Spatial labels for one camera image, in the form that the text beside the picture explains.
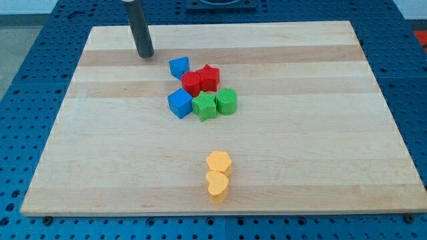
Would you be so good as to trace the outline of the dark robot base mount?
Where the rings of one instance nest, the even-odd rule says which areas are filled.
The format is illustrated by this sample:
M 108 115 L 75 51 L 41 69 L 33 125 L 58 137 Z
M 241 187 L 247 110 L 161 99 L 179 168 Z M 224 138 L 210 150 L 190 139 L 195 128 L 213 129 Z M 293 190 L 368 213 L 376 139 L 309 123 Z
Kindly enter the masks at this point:
M 257 0 L 185 0 L 187 12 L 213 11 L 213 10 L 254 10 Z

